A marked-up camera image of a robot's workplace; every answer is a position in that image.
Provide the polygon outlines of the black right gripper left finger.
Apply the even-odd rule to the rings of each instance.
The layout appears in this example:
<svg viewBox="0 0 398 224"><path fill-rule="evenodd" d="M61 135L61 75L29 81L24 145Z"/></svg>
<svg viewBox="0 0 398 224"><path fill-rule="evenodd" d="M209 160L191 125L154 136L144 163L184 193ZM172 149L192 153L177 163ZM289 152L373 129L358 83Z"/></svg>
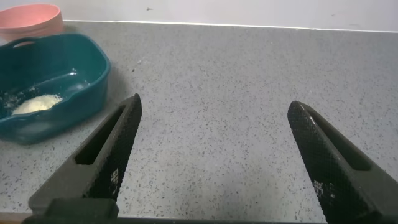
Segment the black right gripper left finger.
<svg viewBox="0 0 398 224"><path fill-rule="evenodd" d="M30 197L33 213L61 198L117 201L141 116L138 94L122 101Z"/></svg>

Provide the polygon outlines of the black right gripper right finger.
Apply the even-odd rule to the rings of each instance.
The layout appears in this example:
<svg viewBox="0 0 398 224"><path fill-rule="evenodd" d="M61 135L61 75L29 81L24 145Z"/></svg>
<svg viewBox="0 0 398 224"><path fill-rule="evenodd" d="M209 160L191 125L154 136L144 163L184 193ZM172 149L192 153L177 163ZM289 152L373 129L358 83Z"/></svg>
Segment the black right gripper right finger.
<svg viewBox="0 0 398 224"><path fill-rule="evenodd" d="M397 223L397 181L309 105L287 118L328 223Z"/></svg>

